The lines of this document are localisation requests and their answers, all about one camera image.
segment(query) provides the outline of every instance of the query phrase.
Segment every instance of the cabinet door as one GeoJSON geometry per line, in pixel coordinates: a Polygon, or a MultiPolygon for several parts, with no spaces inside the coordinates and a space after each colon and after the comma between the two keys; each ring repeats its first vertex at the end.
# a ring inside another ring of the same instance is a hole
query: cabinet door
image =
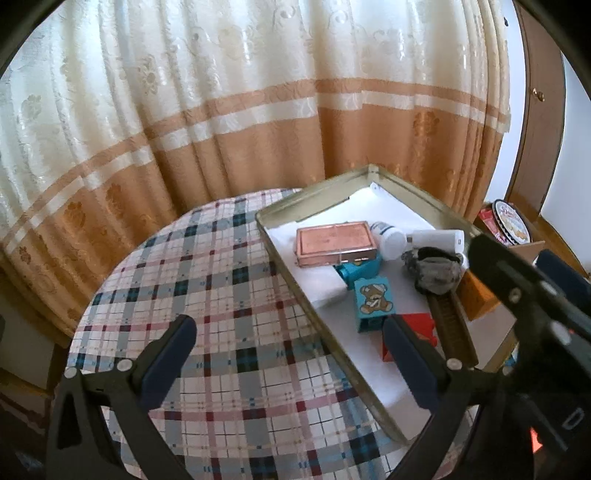
{"type": "Polygon", "coordinates": [[[558,45],[526,10],[519,6],[517,10],[524,40],[527,92],[520,152],[506,198],[535,221],[560,151],[566,87],[558,45]]]}

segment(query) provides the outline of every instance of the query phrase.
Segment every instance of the floral curtain pattern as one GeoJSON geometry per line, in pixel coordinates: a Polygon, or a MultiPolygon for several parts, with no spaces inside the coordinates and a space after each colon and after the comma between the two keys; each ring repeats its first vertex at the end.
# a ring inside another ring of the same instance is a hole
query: floral curtain pattern
{"type": "Polygon", "coordinates": [[[72,335],[185,211],[376,163],[473,218],[509,127],[498,0],[67,0],[0,80],[2,267],[72,335]]]}

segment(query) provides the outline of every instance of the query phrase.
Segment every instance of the teddy bear print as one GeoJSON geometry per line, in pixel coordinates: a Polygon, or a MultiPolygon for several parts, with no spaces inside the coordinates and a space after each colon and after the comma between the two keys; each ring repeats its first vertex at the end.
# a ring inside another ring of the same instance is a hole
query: teddy bear print
{"type": "Polygon", "coordinates": [[[383,283],[372,283],[361,287],[359,291],[365,297],[365,302],[359,308],[361,313],[370,315],[378,310],[382,312],[392,310],[392,302],[384,298],[384,293],[387,289],[388,287],[383,283]]]}

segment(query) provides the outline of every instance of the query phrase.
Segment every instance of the teal box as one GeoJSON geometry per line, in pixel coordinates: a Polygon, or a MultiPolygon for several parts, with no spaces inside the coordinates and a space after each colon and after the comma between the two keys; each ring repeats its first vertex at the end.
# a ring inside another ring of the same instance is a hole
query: teal box
{"type": "Polygon", "coordinates": [[[360,278],[374,278],[379,273],[379,266],[382,263],[382,256],[379,251],[373,260],[362,262],[348,262],[335,265],[335,270],[347,284],[348,290],[353,290],[355,281],[360,278]]]}
{"type": "Polygon", "coordinates": [[[390,283],[385,277],[360,278],[355,281],[357,331],[381,330],[384,319],[396,313],[390,283]]]}

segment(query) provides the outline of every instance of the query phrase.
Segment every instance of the round table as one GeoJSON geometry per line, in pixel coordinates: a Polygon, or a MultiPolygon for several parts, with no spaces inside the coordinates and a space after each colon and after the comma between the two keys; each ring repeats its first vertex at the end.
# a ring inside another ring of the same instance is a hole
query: round table
{"type": "MultiPolygon", "coordinates": [[[[156,428],[194,478],[383,479],[406,447],[369,413],[289,291],[259,237],[257,210],[293,190],[198,207],[133,251],[86,309],[68,367],[136,358],[179,313],[197,342],[156,428]]],[[[141,471],[115,416],[105,418],[130,473],[141,471]]],[[[439,474],[448,473],[460,429],[439,474]]]]}

